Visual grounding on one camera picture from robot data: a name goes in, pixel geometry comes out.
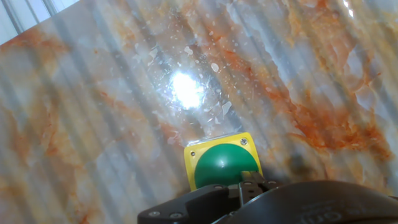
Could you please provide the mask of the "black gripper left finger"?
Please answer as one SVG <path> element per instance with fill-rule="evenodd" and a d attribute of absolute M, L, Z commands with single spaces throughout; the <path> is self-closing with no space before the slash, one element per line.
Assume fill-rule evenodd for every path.
<path fill-rule="evenodd" d="M 213 184 L 144 210 L 138 224 L 214 223 L 239 208 L 236 186 Z"/>

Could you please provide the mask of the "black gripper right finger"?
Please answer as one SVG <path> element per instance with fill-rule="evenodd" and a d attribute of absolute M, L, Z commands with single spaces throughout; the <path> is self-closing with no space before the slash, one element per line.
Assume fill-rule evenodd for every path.
<path fill-rule="evenodd" d="M 258 171 L 242 171 L 239 183 L 239 202 L 243 206 L 257 196 L 270 190 L 277 189 L 282 183 L 265 179 Z"/>

